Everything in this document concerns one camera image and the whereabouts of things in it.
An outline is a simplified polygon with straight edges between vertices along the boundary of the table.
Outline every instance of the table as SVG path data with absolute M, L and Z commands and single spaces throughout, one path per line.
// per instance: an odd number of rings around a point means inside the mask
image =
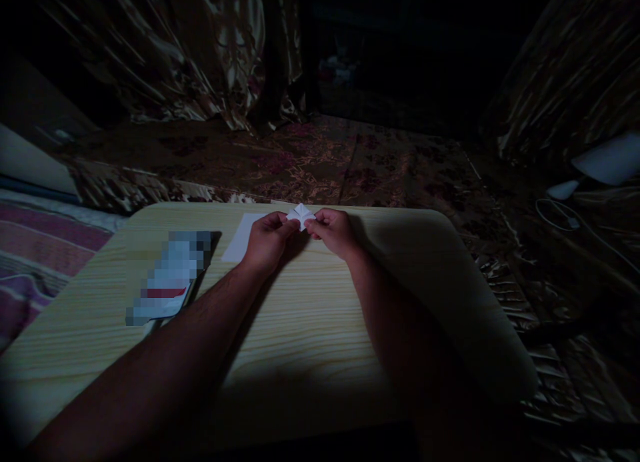
M 26 441 L 144 335 L 125 325 L 135 284 L 126 246 L 168 231 L 221 231 L 200 293 L 234 264 L 220 260 L 245 212 L 290 205 L 158 203 L 136 213 L 6 352 L 4 383 Z M 309 206 L 316 211 L 320 207 Z M 399 280 L 438 317 L 467 366 L 494 398 L 535 390 L 533 363 L 452 224 L 418 209 L 335 207 Z M 264 298 L 198 424 L 198 450 L 352 429 L 405 417 L 379 366 L 346 265 L 321 241 L 298 235 L 302 252 Z

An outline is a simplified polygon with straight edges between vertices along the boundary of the curtain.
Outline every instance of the curtain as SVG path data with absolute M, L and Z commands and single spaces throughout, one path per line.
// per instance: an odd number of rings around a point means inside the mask
M 640 127 L 640 0 L 551 0 L 481 118 L 514 165 L 566 169 Z
M 134 122 L 305 120 L 297 0 L 40 0 Z

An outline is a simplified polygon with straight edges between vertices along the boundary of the person's left hand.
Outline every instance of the person's left hand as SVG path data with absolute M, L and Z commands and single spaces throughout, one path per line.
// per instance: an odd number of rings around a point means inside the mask
M 256 220 L 251 226 L 247 253 L 242 266 L 270 275 L 278 266 L 287 239 L 300 229 L 300 221 L 288 220 L 284 212 L 272 212 Z

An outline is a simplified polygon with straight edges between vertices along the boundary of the white paper sheet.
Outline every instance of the white paper sheet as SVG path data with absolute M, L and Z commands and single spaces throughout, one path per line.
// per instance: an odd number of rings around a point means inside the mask
M 242 216 L 240 225 L 238 225 L 227 250 L 222 254 L 221 260 L 224 262 L 240 262 L 242 260 L 247 252 L 247 246 L 249 245 L 251 226 L 256 222 L 256 220 L 262 219 L 265 215 L 266 214 L 246 213 Z
M 311 211 L 305 207 L 304 204 L 298 204 L 295 209 L 289 211 L 287 216 L 289 220 L 297 219 L 300 221 L 300 232 L 306 229 L 305 221 L 309 219 L 315 220 L 315 215 L 311 213 Z

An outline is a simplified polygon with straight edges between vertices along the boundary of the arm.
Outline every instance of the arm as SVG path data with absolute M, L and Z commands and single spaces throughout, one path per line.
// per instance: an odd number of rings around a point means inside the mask
M 253 224 L 247 254 L 196 302 L 105 370 L 29 446 L 38 460 L 103 460 L 150 436 L 211 385 L 285 243 L 282 212 Z
M 429 310 L 357 242 L 346 212 L 322 209 L 305 226 L 347 263 L 373 348 L 409 410 L 425 458 L 513 456 L 517 439 L 476 386 Z

